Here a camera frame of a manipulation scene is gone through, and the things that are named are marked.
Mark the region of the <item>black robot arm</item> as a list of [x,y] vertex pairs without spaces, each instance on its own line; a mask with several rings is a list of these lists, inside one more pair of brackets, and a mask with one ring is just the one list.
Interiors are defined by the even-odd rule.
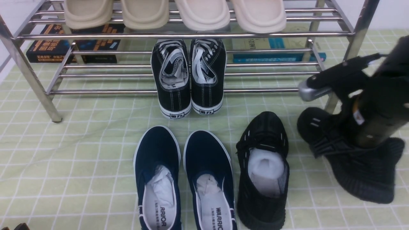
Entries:
[[404,36],[353,98],[343,125],[353,145],[374,148],[408,123],[408,60],[408,36]]

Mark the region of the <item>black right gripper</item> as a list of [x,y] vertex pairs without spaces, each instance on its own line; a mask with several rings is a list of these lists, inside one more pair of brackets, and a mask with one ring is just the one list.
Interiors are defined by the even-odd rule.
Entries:
[[408,123],[408,96],[352,97],[347,113],[347,140],[361,148],[374,148]]

